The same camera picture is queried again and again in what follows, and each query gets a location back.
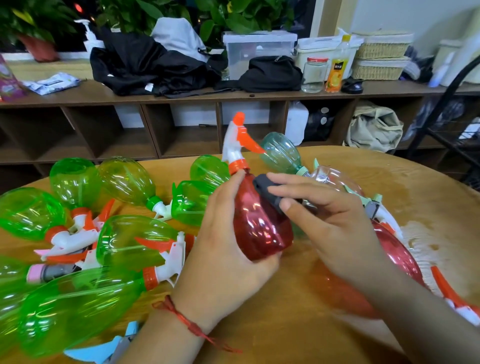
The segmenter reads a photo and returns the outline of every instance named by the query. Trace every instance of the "white wall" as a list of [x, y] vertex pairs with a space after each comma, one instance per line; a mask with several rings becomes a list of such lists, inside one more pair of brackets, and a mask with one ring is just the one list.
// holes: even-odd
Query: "white wall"
[[440, 40], [461, 38], [478, 6], [480, 0], [358, 0], [350, 30], [414, 32], [414, 46], [426, 56]]

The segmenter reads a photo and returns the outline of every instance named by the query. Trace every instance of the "glass jar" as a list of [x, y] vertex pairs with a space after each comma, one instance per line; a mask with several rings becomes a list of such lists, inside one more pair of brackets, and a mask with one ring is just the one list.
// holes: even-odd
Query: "glass jar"
[[328, 71], [328, 58], [308, 57], [303, 67], [301, 89], [311, 94], [320, 92], [325, 83]]

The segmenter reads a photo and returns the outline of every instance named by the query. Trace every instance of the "pink bottle cap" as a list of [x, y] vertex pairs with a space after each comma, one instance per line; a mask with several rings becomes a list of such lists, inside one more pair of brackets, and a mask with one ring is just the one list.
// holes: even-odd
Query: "pink bottle cap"
[[42, 281], [42, 272], [46, 264], [33, 264], [27, 273], [27, 282], [40, 283]]

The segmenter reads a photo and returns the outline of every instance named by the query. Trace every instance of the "clear plastic container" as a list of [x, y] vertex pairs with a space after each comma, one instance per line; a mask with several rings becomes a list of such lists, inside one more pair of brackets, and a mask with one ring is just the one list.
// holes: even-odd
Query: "clear plastic container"
[[292, 56], [297, 35], [285, 30], [258, 31], [247, 35], [225, 32], [230, 80], [238, 80], [247, 70], [250, 60], [260, 56]]
[[325, 84], [328, 71], [328, 58], [307, 58], [303, 67], [301, 90], [310, 94], [320, 92]]

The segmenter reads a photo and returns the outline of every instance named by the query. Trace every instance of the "light green bottle cap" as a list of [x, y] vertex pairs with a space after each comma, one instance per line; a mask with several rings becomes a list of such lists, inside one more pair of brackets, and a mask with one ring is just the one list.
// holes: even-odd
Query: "light green bottle cap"
[[153, 208], [155, 207], [156, 204], [159, 202], [162, 202], [162, 199], [158, 196], [152, 196], [147, 200], [147, 208], [151, 211], [153, 211]]
[[305, 167], [305, 166], [302, 166], [299, 171], [297, 173], [295, 173], [297, 176], [303, 176], [305, 175], [305, 173], [309, 173], [308, 172], [308, 168]]

